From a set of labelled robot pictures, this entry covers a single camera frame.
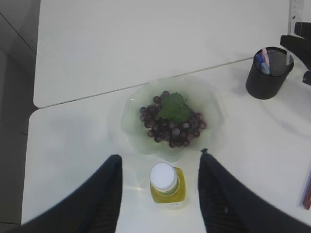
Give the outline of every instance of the green leaf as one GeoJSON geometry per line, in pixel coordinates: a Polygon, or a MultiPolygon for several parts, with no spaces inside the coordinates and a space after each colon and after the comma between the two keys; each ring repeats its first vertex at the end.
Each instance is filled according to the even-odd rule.
{"type": "Polygon", "coordinates": [[[164,119],[171,119],[172,117],[175,117],[178,114],[180,114],[180,105],[170,104],[169,107],[162,107],[157,116],[164,119]]]}
{"type": "Polygon", "coordinates": [[[166,107],[172,107],[172,106],[175,106],[175,105],[182,105],[184,104],[184,98],[182,95],[180,95],[179,93],[173,93],[165,98],[163,98],[161,104],[162,104],[162,107],[166,108],[166,107]]]}
{"type": "Polygon", "coordinates": [[[191,115],[191,109],[185,105],[184,98],[177,92],[165,97],[161,104],[158,117],[181,123],[188,120],[191,115]]]}
{"type": "Polygon", "coordinates": [[[174,117],[172,117],[170,120],[176,122],[176,123],[181,123],[189,119],[191,116],[191,111],[188,107],[181,105],[179,108],[179,114],[176,114],[174,117]]]}

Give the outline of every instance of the green glass bowl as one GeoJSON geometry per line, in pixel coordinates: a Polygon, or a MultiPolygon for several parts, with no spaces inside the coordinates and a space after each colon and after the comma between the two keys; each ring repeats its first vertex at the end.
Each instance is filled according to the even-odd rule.
{"type": "Polygon", "coordinates": [[[179,76],[152,81],[136,93],[126,102],[122,117],[122,130],[128,135],[133,148],[141,154],[161,153],[163,155],[180,154],[183,151],[200,151],[208,147],[208,142],[213,130],[217,130],[221,119],[221,112],[215,95],[206,82],[192,76],[179,76]],[[187,105],[195,112],[203,114],[207,128],[201,131],[199,138],[194,138],[188,147],[170,148],[169,143],[162,141],[156,143],[153,138],[147,136],[149,129],[140,121],[139,109],[153,103],[153,97],[159,96],[167,90],[170,93],[178,92],[187,105]]]}

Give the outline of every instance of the black mesh pen holder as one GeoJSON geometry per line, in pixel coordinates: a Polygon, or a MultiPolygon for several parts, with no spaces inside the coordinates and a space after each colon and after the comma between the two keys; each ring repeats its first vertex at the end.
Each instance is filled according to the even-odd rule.
{"type": "Polygon", "coordinates": [[[261,55],[262,53],[262,50],[259,50],[254,56],[252,68],[246,81],[248,93],[261,100],[274,97],[294,67],[292,56],[290,56],[290,64],[286,65],[287,51],[277,47],[267,47],[266,49],[269,57],[270,73],[264,73],[260,68],[260,63],[256,58],[257,54],[261,55]]]}

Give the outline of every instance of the grape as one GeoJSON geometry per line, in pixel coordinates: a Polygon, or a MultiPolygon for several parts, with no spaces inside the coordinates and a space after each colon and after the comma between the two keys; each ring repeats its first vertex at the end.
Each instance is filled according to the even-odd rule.
{"type": "Polygon", "coordinates": [[[148,121],[148,125],[149,125],[150,127],[153,127],[155,124],[156,124],[156,122],[155,122],[154,120],[149,120],[149,121],[148,121]]]}
{"type": "Polygon", "coordinates": [[[153,105],[149,105],[147,107],[147,110],[148,110],[149,113],[154,113],[154,111],[156,110],[156,107],[154,107],[153,105]]]}
{"type": "Polygon", "coordinates": [[[193,136],[194,137],[199,137],[200,136],[200,131],[195,131],[193,136]]]}
{"type": "Polygon", "coordinates": [[[171,148],[175,148],[176,147],[176,144],[174,142],[169,142],[169,145],[171,148]]]}
{"type": "Polygon", "coordinates": [[[142,116],[148,115],[147,109],[144,108],[144,109],[140,112],[140,114],[141,114],[142,116]]]}
{"type": "Polygon", "coordinates": [[[153,129],[153,130],[159,130],[159,125],[154,125],[154,126],[152,126],[152,129],[153,129]]]}
{"type": "Polygon", "coordinates": [[[190,124],[189,123],[183,123],[182,125],[181,125],[181,128],[183,129],[183,130],[188,130],[189,128],[190,128],[190,124]]]}
{"type": "Polygon", "coordinates": [[[146,111],[146,110],[147,110],[147,108],[141,107],[141,108],[139,109],[139,112],[142,114],[142,112],[143,112],[143,111],[146,111]]]}
{"type": "Polygon", "coordinates": [[[173,128],[175,128],[177,125],[175,124],[175,122],[170,121],[169,122],[169,128],[172,130],[173,128]]]}
{"type": "Polygon", "coordinates": [[[161,97],[155,96],[154,97],[154,103],[161,103],[161,97]]]}
{"type": "Polygon", "coordinates": [[[161,122],[161,127],[162,127],[163,129],[165,129],[165,128],[167,128],[167,126],[168,126],[167,120],[163,120],[163,121],[161,122]]]}
{"type": "Polygon", "coordinates": [[[155,137],[155,142],[161,142],[162,141],[162,138],[161,137],[159,137],[159,136],[156,136],[155,137]]]}
{"type": "Polygon", "coordinates": [[[194,138],[193,134],[192,133],[188,133],[187,140],[191,141],[193,138],[194,138]]]}
{"type": "Polygon", "coordinates": [[[164,135],[170,137],[171,136],[171,132],[170,131],[165,131],[164,135]]]}
{"type": "Polygon", "coordinates": [[[202,120],[202,114],[201,113],[196,113],[195,117],[197,120],[202,120]]]}
{"type": "Polygon", "coordinates": [[[152,115],[149,115],[148,113],[146,113],[144,117],[145,117],[145,120],[150,120],[152,118],[152,115]]]}
{"type": "Polygon", "coordinates": [[[145,128],[149,129],[149,128],[151,128],[151,126],[149,126],[149,124],[147,122],[145,122],[145,128]]]}
{"type": "Polygon", "coordinates": [[[156,109],[157,111],[159,111],[159,110],[161,109],[162,105],[159,104],[159,103],[156,103],[156,104],[154,105],[154,107],[155,107],[155,109],[156,109]]]}
{"type": "Polygon", "coordinates": [[[161,96],[164,98],[164,97],[167,97],[169,95],[170,95],[170,93],[168,91],[163,91],[161,96]]]}
{"type": "Polygon", "coordinates": [[[187,147],[187,146],[189,146],[189,144],[190,144],[190,141],[187,140],[187,141],[184,141],[183,146],[187,147]]]}
{"type": "Polygon", "coordinates": [[[149,131],[147,132],[147,135],[148,135],[149,137],[154,137],[154,136],[155,136],[155,133],[154,133],[153,130],[149,130],[149,131]]]}
{"type": "Polygon", "coordinates": [[[202,121],[200,126],[199,126],[199,128],[202,129],[202,130],[205,129],[206,128],[206,123],[204,121],[202,121]]]}
{"type": "Polygon", "coordinates": [[[180,129],[179,128],[172,129],[172,135],[174,137],[178,136],[179,134],[180,134],[180,129]]]}
{"type": "Polygon", "coordinates": [[[191,124],[191,125],[194,125],[195,123],[196,123],[196,120],[194,119],[194,118],[190,118],[189,119],[189,123],[191,124]]]}
{"type": "Polygon", "coordinates": [[[186,138],[187,137],[187,134],[185,132],[181,132],[180,135],[179,135],[181,138],[186,138]]]}
{"type": "Polygon", "coordinates": [[[163,136],[163,139],[165,140],[165,141],[167,141],[167,142],[169,142],[169,140],[170,140],[170,136],[169,135],[164,135],[163,136]]]}
{"type": "Polygon", "coordinates": [[[163,138],[164,133],[163,133],[163,132],[161,132],[161,131],[158,131],[158,132],[156,132],[156,135],[157,135],[157,136],[159,136],[159,137],[161,137],[161,138],[163,138]]]}

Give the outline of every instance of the ruler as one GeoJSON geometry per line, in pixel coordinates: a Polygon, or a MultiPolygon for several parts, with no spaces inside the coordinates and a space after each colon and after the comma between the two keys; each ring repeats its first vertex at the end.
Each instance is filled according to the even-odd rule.
{"type": "MultiPolygon", "coordinates": [[[[294,35],[295,23],[302,22],[305,0],[290,0],[288,13],[288,35],[294,35]]],[[[287,51],[286,64],[290,64],[291,53],[287,51]]]]}

